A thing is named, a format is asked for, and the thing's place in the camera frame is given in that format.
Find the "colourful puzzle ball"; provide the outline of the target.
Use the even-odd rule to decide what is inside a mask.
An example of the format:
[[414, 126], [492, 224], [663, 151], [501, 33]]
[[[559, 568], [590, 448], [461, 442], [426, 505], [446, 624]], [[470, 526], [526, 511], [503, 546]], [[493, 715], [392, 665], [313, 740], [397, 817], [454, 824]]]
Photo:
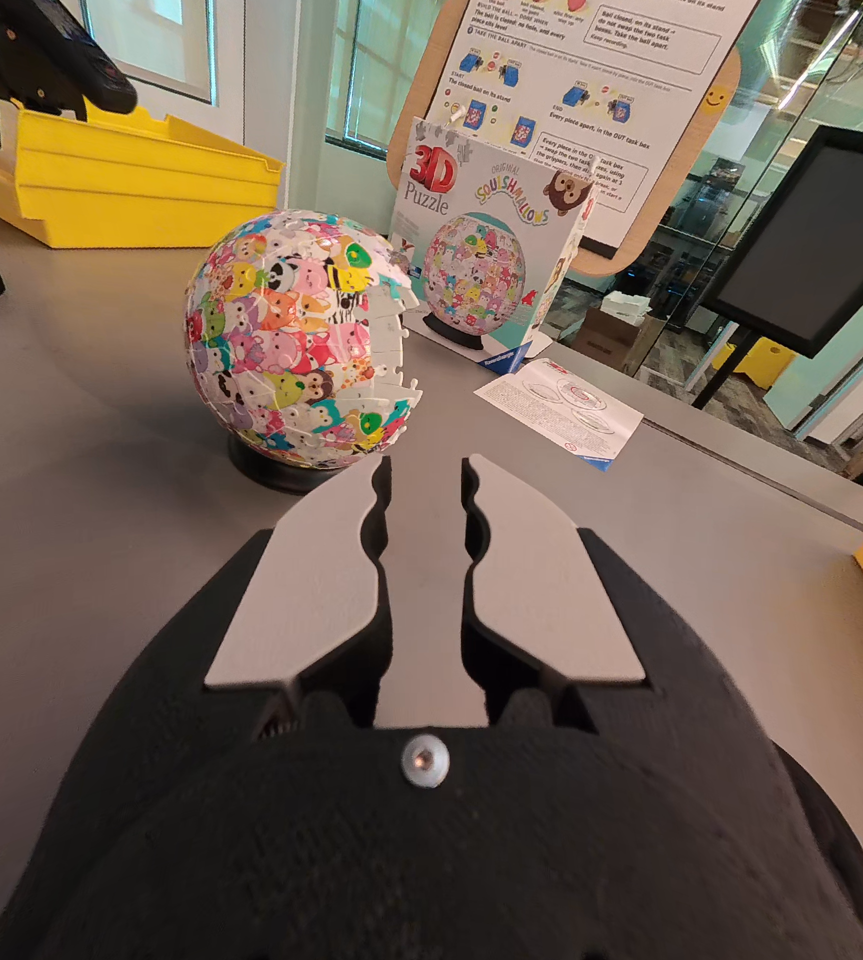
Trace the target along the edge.
[[388, 238], [275, 210], [220, 239], [189, 282], [187, 367], [230, 436], [295, 466], [348, 469], [396, 444], [422, 398], [402, 370], [416, 306]]

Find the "black ball stand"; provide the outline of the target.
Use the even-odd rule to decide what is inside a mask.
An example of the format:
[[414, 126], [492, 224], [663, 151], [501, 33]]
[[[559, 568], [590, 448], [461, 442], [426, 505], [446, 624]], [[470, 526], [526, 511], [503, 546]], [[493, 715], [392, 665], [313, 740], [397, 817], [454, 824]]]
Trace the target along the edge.
[[319, 469], [282, 462], [257, 451], [236, 435], [227, 438], [226, 446], [233, 466], [249, 480], [294, 497], [307, 495], [347, 470], [346, 466]]

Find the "yellow plastic block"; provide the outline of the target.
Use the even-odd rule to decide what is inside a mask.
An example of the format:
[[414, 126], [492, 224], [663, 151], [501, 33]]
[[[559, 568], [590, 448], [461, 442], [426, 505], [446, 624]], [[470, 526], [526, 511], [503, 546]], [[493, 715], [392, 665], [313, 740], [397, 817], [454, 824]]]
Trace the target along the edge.
[[760, 338], [737, 365], [733, 374], [749, 379], [761, 390], [770, 390], [798, 354], [777, 342]]

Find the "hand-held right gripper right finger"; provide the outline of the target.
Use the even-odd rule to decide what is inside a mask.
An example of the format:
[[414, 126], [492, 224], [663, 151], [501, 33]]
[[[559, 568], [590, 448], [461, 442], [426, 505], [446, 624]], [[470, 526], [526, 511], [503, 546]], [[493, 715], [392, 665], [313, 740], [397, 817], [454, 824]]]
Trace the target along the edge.
[[481, 454], [461, 463], [461, 659], [500, 714], [519, 690], [558, 708], [582, 685], [632, 687], [646, 671], [579, 527], [545, 494]]

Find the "instruction poster board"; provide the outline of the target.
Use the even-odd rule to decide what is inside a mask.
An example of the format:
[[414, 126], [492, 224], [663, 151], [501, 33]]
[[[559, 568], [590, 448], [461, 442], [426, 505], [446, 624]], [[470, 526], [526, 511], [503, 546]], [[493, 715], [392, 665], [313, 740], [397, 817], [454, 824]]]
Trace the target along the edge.
[[753, 1], [444, 2], [394, 128], [398, 186], [414, 118], [547, 167], [593, 171], [598, 193], [571, 270], [638, 258], [737, 90]]

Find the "brown cardboard box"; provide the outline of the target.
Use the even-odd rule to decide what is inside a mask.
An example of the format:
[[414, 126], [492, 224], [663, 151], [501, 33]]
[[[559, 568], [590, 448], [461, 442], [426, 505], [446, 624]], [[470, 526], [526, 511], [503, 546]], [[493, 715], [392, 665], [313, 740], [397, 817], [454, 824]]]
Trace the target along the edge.
[[628, 377], [634, 377], [665, 330], [651, 300], [640, 294], [611, 292], [590, 307], [569, 347]]

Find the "black display screen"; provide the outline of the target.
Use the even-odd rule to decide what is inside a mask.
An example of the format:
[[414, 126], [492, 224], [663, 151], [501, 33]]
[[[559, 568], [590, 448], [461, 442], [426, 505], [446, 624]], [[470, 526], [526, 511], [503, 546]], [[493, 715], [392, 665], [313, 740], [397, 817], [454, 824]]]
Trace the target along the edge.
[[702, 300], [743, 334], [696, 409], [761, 338], [808, 359], [827, 346], [863, 306], [863, 131], [814, 132]]

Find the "colourful cardboard puzzle box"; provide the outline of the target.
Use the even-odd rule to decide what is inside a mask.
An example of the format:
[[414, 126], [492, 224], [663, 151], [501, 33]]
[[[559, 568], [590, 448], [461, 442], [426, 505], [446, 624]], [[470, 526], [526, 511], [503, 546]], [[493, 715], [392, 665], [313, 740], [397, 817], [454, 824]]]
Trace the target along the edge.
[[501, 376], [525, 361], [574, 261], [598, 185], [414, 118], [389, 241], [417, 333]]

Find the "folded white instruction leaflet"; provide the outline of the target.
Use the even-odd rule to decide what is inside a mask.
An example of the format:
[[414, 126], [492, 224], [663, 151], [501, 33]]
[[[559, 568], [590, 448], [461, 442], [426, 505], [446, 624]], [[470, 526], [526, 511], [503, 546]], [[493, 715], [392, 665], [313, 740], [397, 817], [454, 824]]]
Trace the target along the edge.
[[548, 358], [502, 375], [474, 394], [602, 473], [644, 421], [641, 412]]

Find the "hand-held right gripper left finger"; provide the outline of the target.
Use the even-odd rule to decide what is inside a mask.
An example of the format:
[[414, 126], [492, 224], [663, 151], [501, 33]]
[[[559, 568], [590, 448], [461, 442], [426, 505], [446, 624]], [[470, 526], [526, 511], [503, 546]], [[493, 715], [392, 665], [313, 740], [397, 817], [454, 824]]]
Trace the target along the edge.
[[297, 708], [316, 691], [374, 714], [393, 628], [382, 554], [390, 457], [373, 455], [274, 527], [206, 673], [208, 690], [270, 689]]

